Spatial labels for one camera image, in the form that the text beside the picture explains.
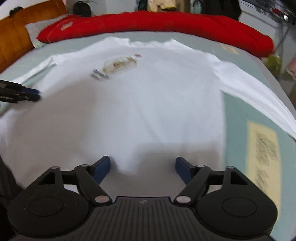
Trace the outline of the wooden headboard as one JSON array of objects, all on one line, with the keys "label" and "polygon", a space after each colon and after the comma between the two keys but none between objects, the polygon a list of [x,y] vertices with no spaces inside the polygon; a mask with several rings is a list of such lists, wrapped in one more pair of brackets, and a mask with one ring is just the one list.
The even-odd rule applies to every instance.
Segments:
[{"label": "wooden headboard", "polygon": [[34,47],[25,25],[67,14],[62,1],[45,1],[1,20],[1,72]]}]

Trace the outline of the metal drying rack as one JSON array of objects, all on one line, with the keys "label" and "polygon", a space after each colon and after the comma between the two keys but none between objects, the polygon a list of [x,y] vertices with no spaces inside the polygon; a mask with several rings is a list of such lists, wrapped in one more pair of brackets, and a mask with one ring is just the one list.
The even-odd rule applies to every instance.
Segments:
[{"label": "metal drying rack", "polygon": [[286,66],[295,56],[295,14],[281,1],[239,1],[242,23],[273,39]]}]

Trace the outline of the yellow hanging garment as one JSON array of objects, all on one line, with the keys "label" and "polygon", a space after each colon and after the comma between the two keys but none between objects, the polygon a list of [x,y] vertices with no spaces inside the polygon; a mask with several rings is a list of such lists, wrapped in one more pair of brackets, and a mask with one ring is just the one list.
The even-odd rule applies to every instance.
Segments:
[{"label": "yellow hanging garment", "polygon": [[174,0],[148,0],[147,10],[153,12],[176,10],[176,1]]}]

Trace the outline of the red quilt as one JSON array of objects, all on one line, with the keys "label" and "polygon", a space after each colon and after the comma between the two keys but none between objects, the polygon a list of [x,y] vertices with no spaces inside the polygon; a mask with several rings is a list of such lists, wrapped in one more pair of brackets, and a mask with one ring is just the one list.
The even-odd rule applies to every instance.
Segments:
[{"label": "red quilt", "polygon": [[69,15],[44,28],[37,36],[42,43],[117,32],[178,32],[243,49],[258,57],[273,52],[271,37],[227,16],[182,12],[125,12],[84,18]]}]

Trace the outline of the black backpack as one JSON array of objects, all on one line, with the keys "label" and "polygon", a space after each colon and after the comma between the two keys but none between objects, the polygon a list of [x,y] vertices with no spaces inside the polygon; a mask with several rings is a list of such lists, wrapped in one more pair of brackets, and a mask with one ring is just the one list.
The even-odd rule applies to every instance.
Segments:
[{"label": "black backpack", "polygon": [[89,4],[83,1],[77,1],[73,5],[73,15],[78,15],[81,17],[90,17],[91,16],[91,7]]}]

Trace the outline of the teal plaid bed blanket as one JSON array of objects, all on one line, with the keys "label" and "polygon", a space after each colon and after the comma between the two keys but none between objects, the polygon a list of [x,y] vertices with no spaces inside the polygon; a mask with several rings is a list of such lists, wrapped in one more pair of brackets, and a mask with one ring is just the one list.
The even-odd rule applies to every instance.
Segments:
[{"label": "teal plaid bed blanket", "polygon": [[[228,61],[237,65],[243,71],[252,75],[254,78],[261,81],[264,85],[271,89],[267,81],[260,74],[258,63],[254,62],[250,58],[249,54],[247,54],[245,51],[241,50],[238,54],[233,54],[223,49],[221,44],[217,42],[174,32],[123,32],[95,35],[91,37],[76,38],[52,44],[46,44],[44,47],[40,49],[34,49],[22,56],[22,58],[7,68],[3,73],[1,73],[1,79],[15,82],[16,78],[26,74],[33,67],[40,64],[51,55],[79,51],[110,37],[125,38],[129,39],[131,42],[143,43],[163,43],[173,39],[194,50],[210,53],[218,57],[220,60]],[[22,84],[37,89],[35,84],[44,76],[44,72],[35,74]],[[224,166],[220,169],[215,169],[208,165],[205,166],[210,167],[212,170],[224,170],[227,166],[234,166],[245,176],[247,176],[276,204],[278,209],[278,219],[276,221],[273,234],[279,238],[287,238],[288,231],[293,226],[295,226],[295,136],[288,136],[283,130],[275,126],[275,124],[273,124],[258,110],[253,108],[250,104],[242,100],[237,100],[230,94],[224,94],[224,102],[226,117],[226,147],[224,152]],[[1,117],[11,107],[17,104],[2,103]],[[106,189],[104,182],[108,177],[111,176],[111,173],[115,169],[111,157],[108,157],[111,161],[111,169],[100,184],[102,189],[112,199],[115,199],[118,196],[136,196],[111,195]],[[175,179],[181,181],[182,186],[173,196],[156,195],[152,197],[169,196],[171,198],[175,198],[185,187],[184,182],[175,171],[176,159],[177,157],[173,161],[173,174]],[[193,161],[188,159],[186,160],[194,166],[203,165],[201,163],[194,164]],[[28,187],[21,185],[17,180],[16,182],[23,188]]]}]

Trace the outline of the white t-shirt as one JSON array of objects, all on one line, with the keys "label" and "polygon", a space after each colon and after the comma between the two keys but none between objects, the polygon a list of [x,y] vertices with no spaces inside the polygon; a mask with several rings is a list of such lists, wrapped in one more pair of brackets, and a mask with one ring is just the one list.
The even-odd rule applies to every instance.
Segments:
[{"label": "white t-shirt", "polygon": [[15,82],[41,72],[41,100],[1,117],[1,157],[23,186],[51,166],[69,170],[107,155],[115,166],[104,182],[111,195],[173,196],[182,186],[173,174],[176,157],[224,166],[224,94],[295,136],[294,117],[270,88],[173,39],[106,38],[51,55]]}]

